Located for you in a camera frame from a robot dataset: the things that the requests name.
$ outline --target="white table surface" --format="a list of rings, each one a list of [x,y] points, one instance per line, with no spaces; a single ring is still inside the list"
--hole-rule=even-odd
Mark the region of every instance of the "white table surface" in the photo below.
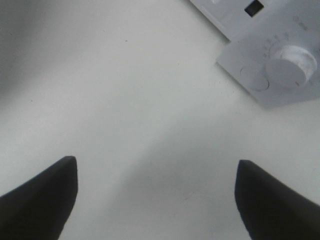
[[[187,0],[0,7],[0,194],[76,156],[61,240],[248,240],[240,159],[320,204],[320,100],[258,105]]]

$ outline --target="round indentation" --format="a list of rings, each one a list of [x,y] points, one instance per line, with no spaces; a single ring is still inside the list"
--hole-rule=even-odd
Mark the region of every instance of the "round indentation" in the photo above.
[[[245,66],[241,69],[241,82],[244,87],[249,88],[254,91],[262,92],[269,88],[269,81],[266,79],[261,70],[252,67]]]

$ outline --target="rectangular slot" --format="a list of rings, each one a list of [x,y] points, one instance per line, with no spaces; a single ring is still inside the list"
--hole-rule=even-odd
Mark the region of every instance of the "rectangular slot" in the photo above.
[[[258,12],[260,12],[265,6],[258,0],[254,0],[247,6],[244,11],[249,14],[250,17],[254,17]]]

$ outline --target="rotary knob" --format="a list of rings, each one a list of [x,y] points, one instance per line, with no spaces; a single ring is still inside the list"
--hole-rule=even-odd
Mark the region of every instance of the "rotary knob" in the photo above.
[[[265,71],[271,82],[285,89],[303,87],[317,70],[317,60],[306,49],[285,45],[270,56]]]

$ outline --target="control panel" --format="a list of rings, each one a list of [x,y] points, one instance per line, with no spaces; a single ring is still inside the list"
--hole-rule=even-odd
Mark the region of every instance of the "control panel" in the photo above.
[[[275,107],[320,97],[320,0],[193,1],[206,16],[201,1],[212,8],[223,4],[231,13],[231,2],[243,3],[243,18],[235,24],[245,27],[219,26],[231,43],[217,61],[261,104]]]

